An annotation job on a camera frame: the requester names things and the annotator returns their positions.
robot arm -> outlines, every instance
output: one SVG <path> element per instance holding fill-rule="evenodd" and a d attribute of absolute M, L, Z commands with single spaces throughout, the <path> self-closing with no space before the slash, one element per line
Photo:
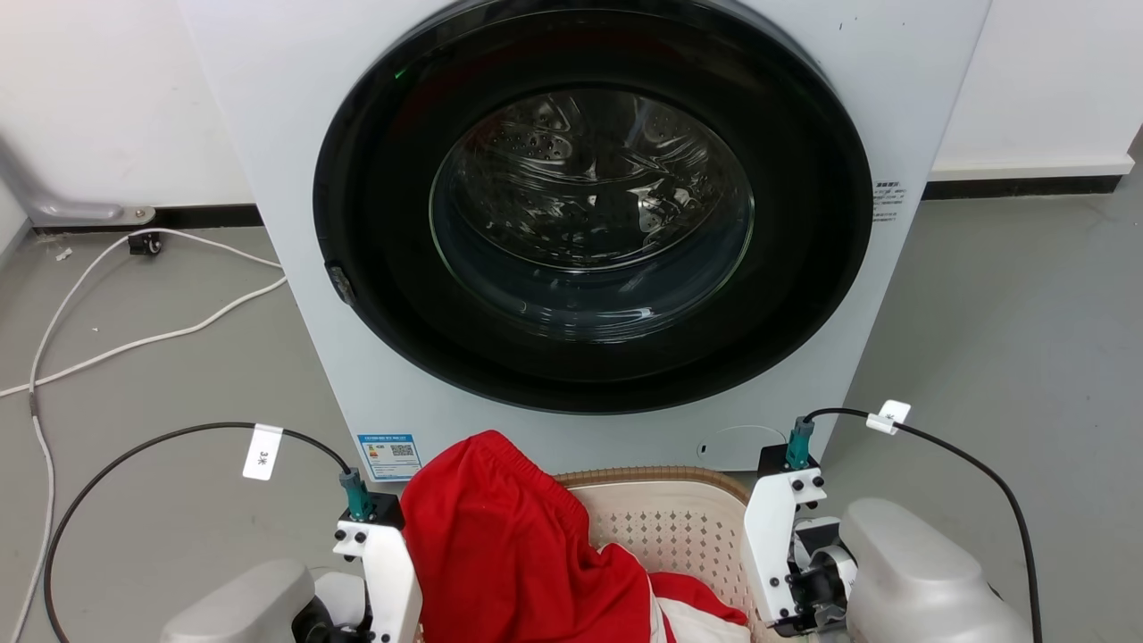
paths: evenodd
<path fill-rule="evenodd" d="M 399 531 L 405 522 L 397 497 L 369 493 L 354 504 L 351 495 L 350 504 L 337 522 L 334 552 L 361 558 L 363 582 L 334 572 L 315 585 L 302 563 L 271 561 L 184 610 L 167 624 L 160 641 L 413 643 L 422 596 Z"/>
<path fill-rule="evenodd" d="M 844 625 L 868 643 L 1032 641 L 976 560 L 904 508 L 865 499 L 841 521 L 796 522 L 798 506 L 825 498 L 801 426 L 789 447 L 762 450 L 744 519 L 743 565 L 768 627 L 798 636 Z"/>

cable label tag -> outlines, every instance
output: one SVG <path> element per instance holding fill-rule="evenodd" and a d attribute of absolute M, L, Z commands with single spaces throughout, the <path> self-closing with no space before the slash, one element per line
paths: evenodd
<path fill-rule="evenodd" d="M 282 442 L 281 427 L 254 425 L 250 436 L 250 449 L 246 452 L 246 465 L 242 477 L 256 481 L 269 481 L 274 473 L 274 461 L 278 460 L 278 445 Z"/>
<path fill-rule="evenodd" d="M 905 417 L 909 416 L 909 411 L 912 409 L 909 404 L 904 402 L 897 402 L 895 400 L 887 400 L 885 405 L 881 407 L 880 413 L 877 416 L 870 413 L 869 418 L 865 420 L 865 426 L 879 431 L 884 434 L 896 435 L 897 427 L 894 427 L 894 423 L 904 423 Z"/>

teal connector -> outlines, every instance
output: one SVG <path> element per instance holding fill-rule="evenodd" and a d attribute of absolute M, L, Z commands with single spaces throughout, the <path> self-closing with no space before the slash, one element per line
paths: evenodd
<path fill-rule="evenodd" d="M 368 520 L 369 515 L 374 513 L 373 500 L 369 499 L 369 492 L 365 489 L 365 483 L 361 482 L 361 474 L 357 468 L 352 468 L 350 473 L 342 474 L 338 480 L 341 480 L 342 487 L 345 489 L 345 496 L 350 506 L 350 516 L 354 521 Z"/>
<path fill-rule="evenodd" d="M 805 469 L 809 466 L 809 436 L 814 435 L 814 421 L 806 421 L 806 418 L 798 418 L 790 432 L 790 442 L 786 443 L 786 465 L 791 469 Z"/>

power cord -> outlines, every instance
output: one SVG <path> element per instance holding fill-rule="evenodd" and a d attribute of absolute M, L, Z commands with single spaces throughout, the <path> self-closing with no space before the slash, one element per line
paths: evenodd
<path fill-rule="evenodd" d="M 245 251 L 242 251 L 242 250 L 240 250 L 238 248 L 227 246 L 225 243 L 219 243 L 218 241 L 211 241 L 210 239 L 203 239 L 202 236 L 197 236 L 194 234 L 190 234 L 190 233 L 183 232 L 181 230 L 170 230 L 170 228 L 167 228 L 167 227 L 147 227 L 147 228 L 144 228 L 144 230 L 136 230 L 136 231 L 134 231 L 134 232 L 131 232 L 131 233 L 129 233 L 129 234 L 120 238 L 119 240 L 117 240 L 115 242 L 111 243 L 110 246 L 107 246 L 107 248 L 105 248 L 95 258 L 95 260 L 93 260 L 90 263 L 90 265 L 87 266 L 87 268 L 83 271 L 83 273 L 80 274 L 79 280 L 75 281 L 75 284 L 72 286 L 71 290 L 67 291 L 67 295 L 64 297 L 63 302 L 59 303 L 59 307 L 57 307 L 55 314 L 51 315 L 51 321 L 49 321 L 48 328 L 43 332 L 43 338 L 40 340 L 40 346 L 35 351 L 35 356 L 32 360 L 32 372 L 31 372 L 31 376 L 29 377 L 27 385 L 23 386 L 23 387 L 16 387 L 14 389 L 8 389 L 8 391 L 5 391 L 5 392 L 0 392 L 0 397 L 3 397 L 3 396 L 7 396 L 7 395 L 13 395 L 13 394 L 19 393 L 22 391 L 27 391 L 27 399 L 29 399 L 27 402 L 29 402 L 29 411 L 30 411 L 31 418 L 32 418 L 32 429 L 35 432 L 35 440 L 40 443 L 40 451 L 43 453 L 43 460 L 46 463 L 46 468 L 47 468 L 47 474 L 48 474 L 48 501 L 47 501 L 47 509 L 45 511 L 45 519 L 43 519 L 43 539 L 40 542 L 40 552 L 39 552 L 39 555 L 37 557 L 37 561 L 35 561 L 35 568 L 32 571 L 32 579 L 31 579 L 31 581 L 29 582 L 29 586 L 27 586 L 27 593 L 24 595 L 24 603 L 21 606 L 19 614 L 16 618 L 16 625 L 13 627 L 11 640 L 10 640 L 11 643 L 18 643 L 19 642 L 21 634 L 24 630 L 24 624 L 27 622 L 27 614 L 29 614 L 29 612 L 32 609 L 32 600 L 35 596 L 35 585 L 39 582 L 40 571 L 41 571 L 41 569 L 43 566 L 45 556 L 47 554 L 48 540 L 51 537 L 51 519 L 53 519 L 53 514 L 54 514 L 54 511 L 55 511 L 55 503 L 56 503 L 56 471 L 55 471 L 55 463 L 53 461 L 53 458 L 51 458 L 51 450 L 48 448 L 47 440 L 43 436 L 43 427 L 40 424 L 40 412 L 39 412 L 39 407 L 37 404 L 37 399 L 35 399 L 35 387 L 38 385 L 47 384 L 49 381 L 57 380 L 57 379 L 63 378 L 63 377 L 65 377 L 67 375 L 74 373 L 77 371 L 80 371 L 80 370 L 86 369 L 88 367 L 91 367 L 94 364 L 97 364 L 97 363 L 99 363 L 99 362 L 102 362 L 102 361 L 104 361 L 104 360 L 106 360 L 109 357 L 112 357 L 114 355 L 119 355 L 120 353 L 123 353 L 126 351 L 130 351 L 131 348 L 136 348 L 136 347 L 139 347 L 139 346 L 145 346 L 145 345 L 149 345 L 149 344 L 154 344 L 157 341 L 161 341 L 161 340 L 166 340 L 166 339 L 170 339 L 170 338 L 177 338 L 177 337 L 182 337 L 182 336 L 186 336 L 186 335 L 200 331 L 200 330 L 205 329 L 206 327 L 209 327 L 210 324 L 213 324 L 216 319 L 218 319 L 219 316 L 222 316 L 223 314 L 225 314 L 230 310 L 233 310 L 234 307 L 237 307 L 238 305 L 242 304 L 243 302 L 249 300 L 249 299 L 251 299 L 251 298 L 254 298 L 256 296 L 263 295 L 265 292 L 269 292 L 270 290 L 273 290 L 274 288 L 277 288 L 277 287 L 281 286 L 283 282 L 286 282 L 286 278 L 282 276 L 277 282 L 274 282 L 274 283 L 272 283 L 272 284 L 270 284 L 270 286 L 267 286 L 265 288 L 261 288 L 261 289 L 255 290 L 253 292 L 249 292 L 249 294 L 247 294 L 247 295 L 245 295 L 242 297 L 239 297 L 238 299 L 234 299 L 233 302 L 231 302 L 229 305 L 224 306 L 222 310 L 219 310 L 215 314 L 213 314 L 213 315 L 208 316 L 206 320 L 201 321 L 201 323 L 197 324 L 195 327 L 191 327 L 189 329 L 183 329 L 182 331 L 175 331 L 173 333 L 165 333 L 162 336 L 155 336 L 153 338 L 147 338 L 145 340 L 139 340 L 139 341 L 136 341 L 136 343 L 131 343 L 129 345 L 119 347 L 119 348 L 117 348 L 114 351 L 107 352 L 107 353 L 105 353 L 103 355 L 99 355 L 99 356 L 96 356 L 96 357 L 94 357 L 91 360 L 88 360 L 87 362 L 83 362 L 81 364 L 77 364 L 75 367 L 72 367 L 70 369 L 65 369 L 64 371 L 62 371 L 59 373 L 56 373 L 56 375 L 50 376 L 48 378 L 43 378 L 42 380 L 37 380 L 37 375 L 39 372 L 39 367 L 40 367 L 40 360 L 43 356 L 45 348 L 47 348 L 48 340 L 51 337 L 51 332 L 55 330 L 56 323 L 58 323 L 58 321 L 59 321 L 59 315 L 63 313 L 64 308 L 67 306 L 67 303 L 71 300 L 71 298 L 75 294 L 75 291 L 79 290 L 79 287 L 87 279 L 88 274 L 91 273 L 91 271 L 95 268 L 95 266 L 101 260 L 103 260 L 104 257 L 106 257 L 109 254 L 111 254 L 111 251 L 114 250 L 117 247 L 126 243 L 128 240 L 130 240 L 131 236 L 136 236 L 136 235 L 139 235 L 139 234 L 147 234 L 147 233 L 151 233 L 151 232 L 163 232 L 163 233 L 167 233 L 167 234 L 174 234 L 176 236 L 183 236 L 183 238 L 186 238 L 186 239 L 191 239 L 191 240 L 198 241 L 200 243 L 205 243 L 205 244 L 208 244 L 208 246 L 213 246 L 213 247 L 216 247 L 216 248 L 221 248 L 221 249 L 234 252 L 234 254 L 237 254 L 239 256 L 249 258 L 250 260 L 255 260 L 255 262 L 262 263 L 264 265 L 269 265 L 271 267 L 277 267 L 279 270 L 281 268 L 281 264 L 279 264 L 277 262 L 270 260 L 267 258 L 262 258 L 259 256 L 254 256 L 254 255 L 245 252 Z"/>
<path fill-rule="evenodd" d="M 56 640 L 59 641 L 59 643 L 70 643 L 70 640 L 67 638 L 67 635 L 64 634 L 63 626 L 59 625 L 59 617 L 56 614 L 56 602 L 51 595 L 51 570 L 55 566 L 56 562 L 56 549 L 59 547 L 59 539 L 63 537 L 64 530 L 67 529 L 67 523 L 71 522 L 71 517 L 75 513 L 75 509 L 79 507 L 80 503 L 82 503 L 83 499 L 87 498 L 87 495 L 90 493 L 93 489 L 95 489 L 95 485 L 99 484 L 99 481 L 105 479 L 107 474 L 112 472 L 112 469 L 122 465 L 130 457 L 135 456 L 141 451 L 145 451 L 157 444 L 167 442 L 168 440 L 190 434 L 197 434 L 199 432 L 206 432 L 210 429 L 253 429 L 253 428 L 254 428 L 254 423 L 213 423 L 209 425 L 198 425 L 195 427 L 187 427 L 185 429 L 178 429 L 177 432 L 170 432 L 169 434 L 165 434 L 157 439 L 149 440 L 143 444 L 136 447 L 135 449 L 131 449 L 127 453 L 123 453 L 119 458 L 115 458 L 110 465 L 104 467 L 102 472 L 96 474 L 96 476 L 91 479 L 91 482 L 87 483 L 87 485 L 82 489 L 82 491 L 80 491 L 79 495 L 75 497 L 75 500 L 72 500 L 71 506 L 67 507 L 67 512 L 64 513 L 64 517 L 59 520 L 59 527 L 56 528 L 56 533 L 55 536 L 51 537 L 51 544 L 48 546 L 47 556 L 43 562 L 43 606 L 48 611 L 48 622 L 51 625 L 51 632 L 55 633 Z M 330 458 L 334 459 L 334 461 L 337 463 L 337 466 L 342 468 L 343 474 L 349 475 L 351 473 L 350 466 L 345 463 L 345 460 L 341 456 L 337 455 L 337 452 L 335 452 L 333 449 L 329 449 L 328 447 L 317 441 L 315 439 L 312 439 L 305 434 L 291 432 L 289 429 L 282 429 L 282 434 L 318 448 L 319 450 L 321 450 L 321 452 L 323 452 L 326 456 L 329 456 Z"/>
<path fill-rule="evenodd" d="M 813 426 L 814 418 L 822 416 L 853 416 L 854 418 L 869 419 L 876 416 L 874 413 L 868 413 L 865 411 L 857 411 L 856 409 L 846 409 L 844 407 L 831 408 L 831 409 L 818 409 L 808 413 L 805 418 L 800 418 L 799 423 L 809 424 Z M 930 442 L 945 451 L 960 457 L 962 460 L 967 461 L 969 465 L 976 467 L 977 469 L 984 472 L 984 475 L 992 479 L 992 482 L 997 483 L 1000 491 L 1004 492 L 1005 498 L 1008 499 L 1008 505 L 1012 506 L 1012 513 L 1016 516 L 1016 527 L 1020 529 L 1020 542 L 1024 548 L 1024 563 L 1028 566 L 1028 601 L 1030 604 L 1030 611 L 1032 616 L 1032 641 L 1034 643 L 1044 643 L 1044 626 L 1040 622 L 1040 585 L 1036 578 L 1036 560 L 1032 556 L 1032 537 L 1028 531 L 1028 522 L 1024 520 L 1024 512 L 1020 508 L 1020 503 L 1016 501 L 1016 495 L 1012 492 L 1012 488 L 1008 483 L 1004 482 L 1004 479 L 999 474 L 989 468 L 988 465 L 981 463 L 976 458 L 969 456 L 967 452 L 960 448 L 953 447 L 943 440 L 932 436 L 920 429 L 914 429 L 909 425 L 904 425 L 897 421 L 893 423 L 893 426 L 897 429 L 905 432 L 906 434 L 914 435 L 924 441 Z"/>

clothing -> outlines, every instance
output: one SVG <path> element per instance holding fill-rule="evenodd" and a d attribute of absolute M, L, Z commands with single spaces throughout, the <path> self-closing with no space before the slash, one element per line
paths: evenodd
<path fill-rule="evenodd" d="M 430 461 L 401 507 L 429 643 L 750 640 L 745 616 L 697 579 L 648 576 L 623 547 L 592 547 L 583 505 L 496 432 Z M 717 632 L 710 619 L 745 638 L 693 634 Z"/>

